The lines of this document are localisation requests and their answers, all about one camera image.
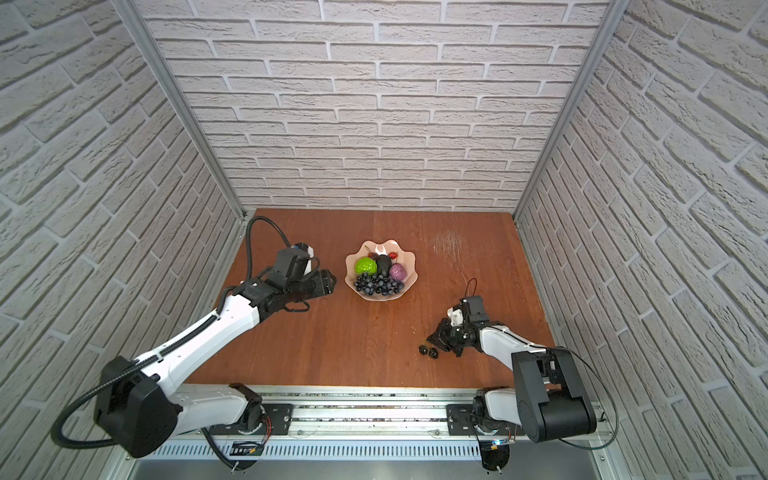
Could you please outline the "dark cherry pair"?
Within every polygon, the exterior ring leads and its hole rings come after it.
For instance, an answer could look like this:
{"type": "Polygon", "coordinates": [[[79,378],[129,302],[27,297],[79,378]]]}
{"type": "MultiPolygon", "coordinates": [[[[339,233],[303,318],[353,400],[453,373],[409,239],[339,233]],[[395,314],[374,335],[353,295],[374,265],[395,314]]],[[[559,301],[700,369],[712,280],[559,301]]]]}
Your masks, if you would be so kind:
{"type": "Polygon", "coordinates": [[[431,359],[438,359],[439,358],[439,351],[435,347],[428,347],[426,345],[420,345],[418,347],[418,352],[422,356],[427,356],[431,359]]]}

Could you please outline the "green bumpy fruit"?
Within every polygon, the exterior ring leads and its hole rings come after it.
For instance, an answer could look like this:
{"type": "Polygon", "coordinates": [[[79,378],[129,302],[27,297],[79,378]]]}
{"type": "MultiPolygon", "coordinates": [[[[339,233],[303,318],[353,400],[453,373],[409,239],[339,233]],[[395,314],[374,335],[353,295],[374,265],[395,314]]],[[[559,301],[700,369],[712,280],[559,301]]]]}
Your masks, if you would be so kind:
{"type": "Polygon", "coordinates": [[[375,275],[378,272],[377,262],[371,257],[360,258],[354,264],[354,272],[357,276],[363,274],[375,275]]]}

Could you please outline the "purple fig fruit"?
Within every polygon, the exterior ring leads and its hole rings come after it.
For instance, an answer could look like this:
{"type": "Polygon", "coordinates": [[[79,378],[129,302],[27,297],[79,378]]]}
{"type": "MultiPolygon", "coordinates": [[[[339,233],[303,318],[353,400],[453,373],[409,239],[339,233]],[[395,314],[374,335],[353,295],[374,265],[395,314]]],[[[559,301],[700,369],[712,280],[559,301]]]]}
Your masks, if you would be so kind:
{"type": "Polygon", "coordinates": [[[404,283],[408,278],[408,272],[406,268],[400,263],[394,263],[389,270],[389,276],[391,279],[404,283]]]}

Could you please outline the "dark grape bunch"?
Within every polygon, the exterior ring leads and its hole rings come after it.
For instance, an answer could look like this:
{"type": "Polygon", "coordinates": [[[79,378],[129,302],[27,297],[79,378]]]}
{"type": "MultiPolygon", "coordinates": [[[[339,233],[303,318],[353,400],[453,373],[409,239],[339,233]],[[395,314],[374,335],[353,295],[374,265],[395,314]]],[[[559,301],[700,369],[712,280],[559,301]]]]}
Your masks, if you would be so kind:
{"type": "Polygon", "coordinates": [[[353,283],[354,289],[367,297],[393,297],[404,290],[404,283],[383,274],[362,273],[353,283]]]}

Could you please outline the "dark avocado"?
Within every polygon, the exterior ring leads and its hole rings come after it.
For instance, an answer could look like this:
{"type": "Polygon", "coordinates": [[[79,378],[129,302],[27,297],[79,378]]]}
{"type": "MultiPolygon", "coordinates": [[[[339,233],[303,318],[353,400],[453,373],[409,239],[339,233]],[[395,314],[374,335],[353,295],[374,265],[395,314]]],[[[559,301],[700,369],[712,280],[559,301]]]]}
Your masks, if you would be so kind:
{"type": "Polygon", "coordinates": [[[391,260],[389,257],[380,257],[378,260],[376,260],[377,274],[383,277],[389,277],[389,270],[392,265],[393,260],[391,260]]]}

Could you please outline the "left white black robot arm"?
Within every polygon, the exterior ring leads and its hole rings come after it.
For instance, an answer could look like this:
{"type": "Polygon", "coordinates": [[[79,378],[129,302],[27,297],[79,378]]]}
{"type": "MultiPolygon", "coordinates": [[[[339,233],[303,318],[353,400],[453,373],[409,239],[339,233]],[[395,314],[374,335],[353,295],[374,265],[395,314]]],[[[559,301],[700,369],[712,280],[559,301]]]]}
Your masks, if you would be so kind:
{"type": "Polygon", "coordinates": [[[274,266],[232,288],[222,304],[182,333],[133,360],[118,357],[102,371],[94,421],[135,458],[168,439],[212,426],[252,433],[269,425],[259,394],[241,383],[208,392],[182,391],[187,378],[240,335],[280,311],[304,312],[333,293],[337,279],[316,269],[306,244],[282,249],[274,266]]]}

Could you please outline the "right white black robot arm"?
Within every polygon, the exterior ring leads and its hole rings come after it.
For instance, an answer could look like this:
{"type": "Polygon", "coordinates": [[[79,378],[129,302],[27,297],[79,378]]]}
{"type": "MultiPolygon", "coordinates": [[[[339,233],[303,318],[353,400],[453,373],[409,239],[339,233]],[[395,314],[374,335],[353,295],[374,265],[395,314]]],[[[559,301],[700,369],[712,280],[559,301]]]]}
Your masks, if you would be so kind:
{"type": "Polygon", "coordinates": [[[512,371],[514,386],[481,389],[471,418],[484,431],[520,427],[533,442],[591,434],[597,416],[569,350],[533,343],[490,319],[483,299],[464,297],[447,310],[419,352],[436,359],[473,348],[512,371]]]}

